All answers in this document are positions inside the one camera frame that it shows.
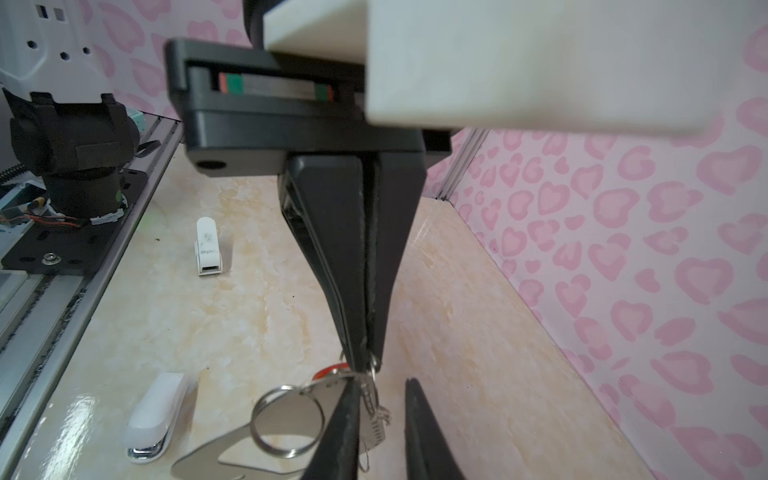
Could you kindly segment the silver carabiner keyring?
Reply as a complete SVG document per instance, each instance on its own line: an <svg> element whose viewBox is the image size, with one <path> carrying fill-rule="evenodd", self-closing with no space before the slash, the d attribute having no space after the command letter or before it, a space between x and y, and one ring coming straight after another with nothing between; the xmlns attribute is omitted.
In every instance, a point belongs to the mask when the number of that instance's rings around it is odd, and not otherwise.
<svg viewBox="0 0 768 480"><path fill-rule="evenodd" d="M300 386L282 385L265 393L255 404L248 424L219 436L177 460L176 479L292 479L302 468L279 472L265 467L226 462L222 454L245 439L262 453L295 461L319 445L342 391L349 380L361 386L360 446L368 453L385 440L391 413L379 401L376 373L348 368Z"/></svg>

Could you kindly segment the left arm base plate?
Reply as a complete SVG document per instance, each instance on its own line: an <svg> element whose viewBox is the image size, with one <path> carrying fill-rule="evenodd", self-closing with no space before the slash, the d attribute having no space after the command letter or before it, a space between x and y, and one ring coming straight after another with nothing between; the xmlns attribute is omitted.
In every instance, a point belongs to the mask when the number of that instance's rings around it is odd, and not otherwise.
<svg viewBox="0 0 768 480"><path fill-rule="evenodd" d="M127 224L128 214L133 210L147 183L146 173L133 169L125 170L121 187L122 193L127 197L128 207L119 220L80 228L34 223L10 250L1 256L2 267L41 275L95 274L118 234Z"/></svg>

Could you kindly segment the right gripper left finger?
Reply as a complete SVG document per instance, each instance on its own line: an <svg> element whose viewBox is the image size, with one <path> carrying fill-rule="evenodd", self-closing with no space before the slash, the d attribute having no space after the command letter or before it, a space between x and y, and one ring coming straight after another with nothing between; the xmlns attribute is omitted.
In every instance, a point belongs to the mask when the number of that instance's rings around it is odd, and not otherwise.
<svg viewBox="0 0 768 480"><path fill-rule="evenodd" d="M302 480L358 478L360 385L349 380Z"/></svg>

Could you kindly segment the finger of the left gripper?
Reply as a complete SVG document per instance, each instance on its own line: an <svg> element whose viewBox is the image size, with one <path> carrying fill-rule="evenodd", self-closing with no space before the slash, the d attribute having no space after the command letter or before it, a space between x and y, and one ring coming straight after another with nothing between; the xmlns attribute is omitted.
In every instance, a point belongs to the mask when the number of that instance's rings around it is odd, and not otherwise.
<svg viewBox="0 0 768 480"><path fill-rule="evenodd" d="M364 165L367 349L383 360L395 280L426 180L421 153L381 153Z"/></svg>
<svg viewBox="0 0 768 480"><path fill-rule="evenodd" d="M355 156L297 155L280 175L281 213L328 302L349 367L368 366L363 171Z"/></svg>

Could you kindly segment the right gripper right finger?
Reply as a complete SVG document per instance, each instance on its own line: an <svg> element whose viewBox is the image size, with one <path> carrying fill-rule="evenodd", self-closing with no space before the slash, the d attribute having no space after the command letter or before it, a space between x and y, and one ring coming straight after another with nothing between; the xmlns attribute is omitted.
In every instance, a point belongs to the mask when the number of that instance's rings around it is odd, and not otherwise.
<svg viewBox="0 0 768 480"><path fill-rule="evenodd" d="M464 480L420 382L405 385L405 453L409 480Z"/></svg>

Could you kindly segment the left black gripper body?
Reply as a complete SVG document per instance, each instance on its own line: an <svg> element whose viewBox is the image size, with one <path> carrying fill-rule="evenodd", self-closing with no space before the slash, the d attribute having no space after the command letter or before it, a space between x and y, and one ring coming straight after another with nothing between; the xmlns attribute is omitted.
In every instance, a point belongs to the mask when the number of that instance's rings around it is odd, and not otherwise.
<svg viewBox="0 0 768 480"><path fill-rule="evenodd" d="M355 100L361 65L176 38L164 45L168 95L187 158L210 177L279 174L293 155L418 153L432 167L452 152L447 130L375 126ZM326 85L329 102L225 92L221 75Z"/></svg>

